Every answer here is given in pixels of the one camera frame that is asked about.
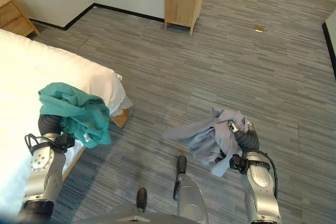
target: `nightstand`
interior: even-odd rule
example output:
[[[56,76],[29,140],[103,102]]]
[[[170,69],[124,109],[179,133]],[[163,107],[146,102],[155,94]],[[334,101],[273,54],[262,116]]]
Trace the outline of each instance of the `nightstand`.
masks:
[[[27,36],[31,32],[40,32],[15,4],[14,0],[0,0],[0,28],[15,34]]]
[[[164,28],[168,23],[187,26],[193,34],[201,5],[202,0],[164,0]]]

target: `striped carpet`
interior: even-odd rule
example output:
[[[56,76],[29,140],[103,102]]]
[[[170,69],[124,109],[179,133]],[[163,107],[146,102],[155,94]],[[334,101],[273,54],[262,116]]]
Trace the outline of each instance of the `striped carpet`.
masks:
[[[207,118],[212,106],[239,109],[274,159],[284,223],[335,223],[336,82],[321,24],[335,0],[204,0],[194,34],[94,8],[68,31],[36,37],[123,75],[135,107],[114,143],[86,150],[65,181],[53,220],[68,223],[135,202],[176,213],[176,157],[203,192],[210,223],[246,223],[240,175],[211,175],[161,134]],[[263,26],[265,33],[253,30]]]

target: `teal cloth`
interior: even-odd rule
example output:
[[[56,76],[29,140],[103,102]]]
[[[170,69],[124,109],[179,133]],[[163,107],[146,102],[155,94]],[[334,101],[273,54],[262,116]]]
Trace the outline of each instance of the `teal cloth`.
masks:
[[[40,114],[63,116],[64,133],[71,134],[88,148],[112,142],[108,132],[110,110],[100,97],[62,82],[51,83],[38,93],[43,104]],[[85,133],[90,137],[88,142]]]

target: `bed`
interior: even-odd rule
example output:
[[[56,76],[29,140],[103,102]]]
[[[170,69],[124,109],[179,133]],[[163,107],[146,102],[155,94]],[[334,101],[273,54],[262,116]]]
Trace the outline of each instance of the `bed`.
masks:
[[[120,118],[132,106],[113,70],[68,51],[49,47],[0,29],[0,215],[17,214],[29,176],[28,133],[40,135],[38,91],[52,82],[64,82],[101,97],[112,117]],[[69,174],[84,150],[76,140],[66,153],[63,174]]]

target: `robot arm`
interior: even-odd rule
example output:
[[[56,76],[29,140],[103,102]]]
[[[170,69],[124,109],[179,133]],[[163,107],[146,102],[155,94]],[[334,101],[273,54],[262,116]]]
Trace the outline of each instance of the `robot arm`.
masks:
[[[247,122],[248,132],[240,131],[233,122],[229,128],[236,136],[243,155],[233,155],[230,168],[238,170],[243,176],[241,184],[245,191],[245,207],[249,223],[281,224],[281,216],[277,203],[277,174],[272,159],[259,151],[259,141],[252,123]],[[274,179],[269,174],[270,165],[264,162],[267,158],[274,170]]]
[[[62,188],[62,170],[66,161],[64,153],[75,144],[70,135],[60,135],[60,121],[59,116],[41,115],[38,126],[42,137],[26,136],[32,159],[18,221],[46,223],[50,220]]]

